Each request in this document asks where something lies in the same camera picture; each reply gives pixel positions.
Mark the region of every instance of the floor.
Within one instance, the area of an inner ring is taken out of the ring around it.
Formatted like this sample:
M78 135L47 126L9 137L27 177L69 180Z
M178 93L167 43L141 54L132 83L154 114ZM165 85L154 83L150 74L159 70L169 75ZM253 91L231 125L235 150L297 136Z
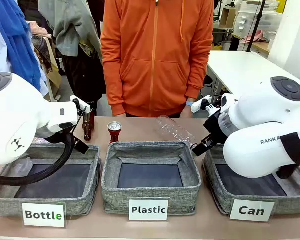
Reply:
M211 94L212 89L211 88L204 88L202 90L202 93L204 95ZM66 76L62 77L62 83L58 91L58 95L61 95L61 99L59 102L67 102L70 101L70 96L73 95L73 92L71 90L71 87L69 85L68 79ZM102 98L98 101L98 107L97 107L97 115L99 117L111 117L112 111L111 107L108 104L107 96L104 94L102 95ZM193 114L193 117L195 119L206 119L208 118L208 113L206 111L198 111L195 114Z

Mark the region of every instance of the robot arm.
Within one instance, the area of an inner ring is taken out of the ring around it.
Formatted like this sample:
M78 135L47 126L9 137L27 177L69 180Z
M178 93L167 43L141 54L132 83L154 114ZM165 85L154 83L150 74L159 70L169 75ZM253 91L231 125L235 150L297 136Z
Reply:
M247 178L278 171L284 179L300 166L300 85L295 81L273 77L239 100L224 94L221 109L211 104L206 109L212 113L204 124L210 135L193 149L197 156L224 144L229 167Z
M86 104L79 99L77 101L80 107ZM55 143L66 144L59 161L44 172L24 178L9 179L0 176L1 185L35 183L55 173L65 164L75 145L75 138L69 129L78 123L77 105L74 102L48 102L18 75L0 72L0 165L20 158L35 136L48 141L58 136Z

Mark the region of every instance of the red soda can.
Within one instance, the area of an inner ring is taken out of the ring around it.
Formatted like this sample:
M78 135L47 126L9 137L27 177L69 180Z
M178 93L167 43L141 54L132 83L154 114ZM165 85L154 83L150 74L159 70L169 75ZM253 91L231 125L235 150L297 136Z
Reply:
M120 122L113 121L108 124L108 130L111 135L110 144L119 142L119 134L121 132L122 125Z

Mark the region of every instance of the label sign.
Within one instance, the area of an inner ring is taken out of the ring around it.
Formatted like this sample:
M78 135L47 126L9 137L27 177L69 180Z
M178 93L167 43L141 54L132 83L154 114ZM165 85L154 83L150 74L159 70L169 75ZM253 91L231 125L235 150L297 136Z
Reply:
M275 202L234 200L230 219L268 222Z
M22 203L22 212L26 226L65 227L64 205Z
M167 221L169 200L130 200L129 219Z

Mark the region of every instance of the clear plastic bottle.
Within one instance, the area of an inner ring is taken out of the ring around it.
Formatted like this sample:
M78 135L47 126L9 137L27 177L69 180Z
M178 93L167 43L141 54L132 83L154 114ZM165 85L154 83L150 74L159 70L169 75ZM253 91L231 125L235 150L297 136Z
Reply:
M174 120L162 115L156 119L159 132L164 136L172 136L176 140L184 142L191 149L197 146L196 138Z

